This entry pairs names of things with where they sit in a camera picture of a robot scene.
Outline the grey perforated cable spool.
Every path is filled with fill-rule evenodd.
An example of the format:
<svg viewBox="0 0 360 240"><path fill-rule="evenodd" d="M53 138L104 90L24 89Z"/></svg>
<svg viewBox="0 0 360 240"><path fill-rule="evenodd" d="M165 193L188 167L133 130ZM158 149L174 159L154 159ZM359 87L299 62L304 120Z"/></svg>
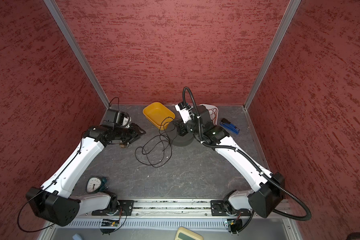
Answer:
<svg viewBox="0 0 360 240"><path fill-rule="evenodd" d="M193 134L187 134L184 137L179 136L176 128L173 125L173 121L167 125L165 132L168 135L171 144L177 147L186 147L190 145L194 139Z"/></svg>

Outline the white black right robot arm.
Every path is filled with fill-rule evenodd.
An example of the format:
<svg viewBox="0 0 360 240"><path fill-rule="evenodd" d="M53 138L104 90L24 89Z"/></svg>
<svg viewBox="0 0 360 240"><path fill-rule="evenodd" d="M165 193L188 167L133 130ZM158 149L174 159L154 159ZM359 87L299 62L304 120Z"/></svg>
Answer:
<svg viewBox="0 0 360 240"><path fill-rule="evenodd" d="M284 193L273 185L273 180L285 187L285 178L280 173L273 174L250 157L233 137L222 127L212 121L202 125L203 138L199 140L209 145L216 153L223 156L245 178L251 189L233 191L226 201L228 212L231 210L252 209L262 218L267 218L284 199Z"/></svg>

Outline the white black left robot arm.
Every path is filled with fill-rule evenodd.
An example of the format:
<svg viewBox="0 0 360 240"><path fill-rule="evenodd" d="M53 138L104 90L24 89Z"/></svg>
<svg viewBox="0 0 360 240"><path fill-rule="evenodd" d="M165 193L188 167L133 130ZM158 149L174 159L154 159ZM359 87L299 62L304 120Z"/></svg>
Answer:
<svg viewBox="0 0 360 240"><path fill-rule="evenodd" d="M117 195L106 190L105 180L100 177L88 180L85 196L74 198L72 193L87 167L106 146L119 141L127 147L145 133L134 123L125 128L90 127L62 166L40 188L32 187L26 193L34 215L61 227L93 211L120 215L122 209Z"/></svg>

